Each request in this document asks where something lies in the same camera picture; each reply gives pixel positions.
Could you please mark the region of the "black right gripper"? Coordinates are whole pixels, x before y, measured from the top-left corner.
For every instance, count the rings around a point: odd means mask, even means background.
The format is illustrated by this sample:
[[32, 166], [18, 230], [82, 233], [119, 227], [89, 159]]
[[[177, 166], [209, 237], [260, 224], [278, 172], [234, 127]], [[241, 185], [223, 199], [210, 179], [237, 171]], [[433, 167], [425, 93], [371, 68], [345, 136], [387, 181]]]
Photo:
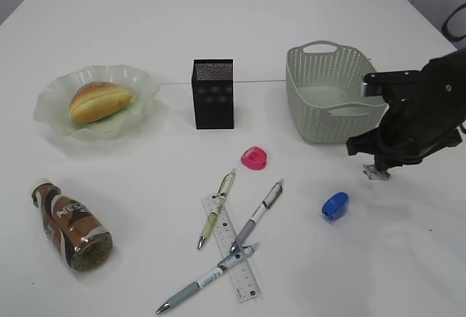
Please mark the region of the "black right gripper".
[[373, 155], [377, 172], [389, 176], [391, 168], [418, 165], [442, 149], [461, 144], [461, 119], [462, 112], [449, 106], [429, 108], [402, 100], [389, 107], [378, 127], [348, 138], [347, 153]]

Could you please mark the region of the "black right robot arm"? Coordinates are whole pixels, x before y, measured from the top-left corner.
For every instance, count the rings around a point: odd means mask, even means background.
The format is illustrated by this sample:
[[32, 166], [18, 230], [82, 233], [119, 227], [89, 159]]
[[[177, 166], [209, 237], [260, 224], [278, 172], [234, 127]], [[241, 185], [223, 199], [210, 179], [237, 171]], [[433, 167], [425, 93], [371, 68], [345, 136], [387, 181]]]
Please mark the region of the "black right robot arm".
[[434, 58], [422, 70], [366, 74], [362, 94], [387, 103], [377, 128], [346, 142], [350, 155], [371, 154], [364, 173], [388, 180], [389, 170], [418, 165], [462, 142], [465, 133], [465, 50]]

